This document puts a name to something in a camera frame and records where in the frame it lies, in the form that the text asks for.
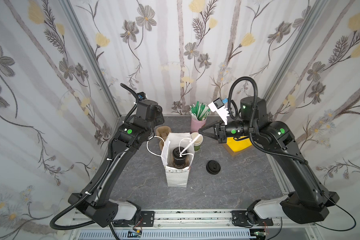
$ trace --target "green paper cup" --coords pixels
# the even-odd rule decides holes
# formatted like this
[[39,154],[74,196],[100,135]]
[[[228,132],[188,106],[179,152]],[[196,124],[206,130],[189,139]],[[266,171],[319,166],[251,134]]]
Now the green paper cup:
[[[199,133],[198,132],[192,132],[191,137],[192,139],[195,139]],[[199,151],[200,146],[203,143],[203,136],[200,136],[197,138],[197,140],[193,143],[193,148],[195,149],[195,152]]]

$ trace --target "paper bag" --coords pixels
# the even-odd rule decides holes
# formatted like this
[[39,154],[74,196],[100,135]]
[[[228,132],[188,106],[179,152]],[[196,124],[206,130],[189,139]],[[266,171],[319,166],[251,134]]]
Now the paper bag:
[[186,167],[183,169],[174,168],[172,151],[176,147],[179,147],[179,142],[180,142],[180,147],[185,148],[190,142],[192,142],[191,134],[188,132],[187,133],[170,132],[168,134],[167,139],[164,142],[163,150],[161,152],[161,160],[163,161],[168,187],[187,186],[189,168],[193,161],[193,155],[195,154],[195,149],[193,148],[193,144],[192,144],[187,148],[187,152],[191,153],[192,155],[191,154],[187,155]]

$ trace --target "gray marble table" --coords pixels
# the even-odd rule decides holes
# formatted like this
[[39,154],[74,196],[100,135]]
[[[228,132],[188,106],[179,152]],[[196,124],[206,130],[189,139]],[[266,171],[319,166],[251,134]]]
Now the gray marble table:
[[[207,124],[219,120],[209,116]],[[165,117],[172,132],[189,132],[190,116]],[[159,139],[149,141],[149,149],[160,153]],[[206,163],[221,165],[217,175],[206,171]],[[112,190],[111,199],[130,200],[143,209],[246,208],[255,199],[282,196],[266,155],[254,147],[231,157],[216,140],[204,138],[195,153],[187,187],[168,187],[160,157],[143,144],[131,158]]]

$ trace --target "red wire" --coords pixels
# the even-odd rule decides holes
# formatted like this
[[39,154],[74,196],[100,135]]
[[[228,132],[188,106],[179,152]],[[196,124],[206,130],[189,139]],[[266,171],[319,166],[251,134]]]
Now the red wire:
[[263,222],[264,223],[264,232],[265,232],[265,228],[267,228],[267,230],[268,230],[268,234],[269,234],[269,228],[268,228],[268,225],[265,223],[265,222]]
[[143,218],[140,218],[140,222],[136,226],[134,226],[133,228],[139,226],[142,220],[143,220]]

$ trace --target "metal bracket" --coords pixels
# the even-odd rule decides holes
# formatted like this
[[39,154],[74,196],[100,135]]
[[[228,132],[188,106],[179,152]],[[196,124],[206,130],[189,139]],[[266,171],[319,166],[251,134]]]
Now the metal bracket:
[[[138,223],[137,227],[153,227],[155,221],[154,211],[142,211],[141,222]],[[127,220],[117,220],[112,223],[114,227],[130,227]]]
[[[247,211],[232,211],[232,224],[237,227],[252,227],[251,224],[247,221],[247,216],[245,215],[246,212]],[[263,221],[256,226],[264,226],[264,222],[267,226],[273,226],[273,221],[271,218],[266,218],[262,220]]]

